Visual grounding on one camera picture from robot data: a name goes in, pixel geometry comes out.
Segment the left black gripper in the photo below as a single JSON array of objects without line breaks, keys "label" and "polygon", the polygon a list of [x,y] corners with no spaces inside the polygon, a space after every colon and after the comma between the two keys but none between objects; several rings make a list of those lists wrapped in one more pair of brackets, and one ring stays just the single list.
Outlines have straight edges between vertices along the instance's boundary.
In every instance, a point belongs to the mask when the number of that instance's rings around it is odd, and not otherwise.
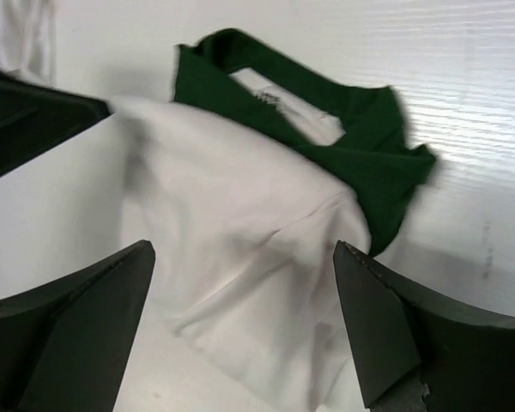
[{"label": "left black gripper", "polygon": [[107,103],[0,71],[0,177],[111,115]]}]

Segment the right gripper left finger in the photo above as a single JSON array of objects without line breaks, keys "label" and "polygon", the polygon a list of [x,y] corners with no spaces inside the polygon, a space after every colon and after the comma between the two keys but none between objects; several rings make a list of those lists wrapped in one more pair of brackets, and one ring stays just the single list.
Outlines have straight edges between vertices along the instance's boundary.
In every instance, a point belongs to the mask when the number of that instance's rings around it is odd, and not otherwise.
[{"label": "right gripper left finger", "polygon": [[1,299],[0,411],[113,410],[154,266],[140,240]]}]

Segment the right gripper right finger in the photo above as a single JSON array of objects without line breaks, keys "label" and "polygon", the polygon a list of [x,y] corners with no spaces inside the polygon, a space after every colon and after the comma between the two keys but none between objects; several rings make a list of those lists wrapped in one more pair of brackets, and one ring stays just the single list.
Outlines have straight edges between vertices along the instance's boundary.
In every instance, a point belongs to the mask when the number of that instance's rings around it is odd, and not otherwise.
[{"label": "right gripper right finger", "polygon": [[370,411],[515,411],[515,318],[454,300],[336,244],[333,263]]}]

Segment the white green raglan t shirt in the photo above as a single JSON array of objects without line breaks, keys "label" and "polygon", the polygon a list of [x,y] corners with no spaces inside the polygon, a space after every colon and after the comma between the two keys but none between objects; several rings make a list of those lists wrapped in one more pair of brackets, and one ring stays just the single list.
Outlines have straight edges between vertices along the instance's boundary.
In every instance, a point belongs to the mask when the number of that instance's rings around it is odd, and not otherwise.
[{"label": "white green raglan t shirt", "polygon": [[167,328],[275,409],[349,407],[335,245],[387,255],[436,161],[393,90],[226,28],[179,45],[171,102],[112,106],[137,138],[124,220],[154,245]]}]

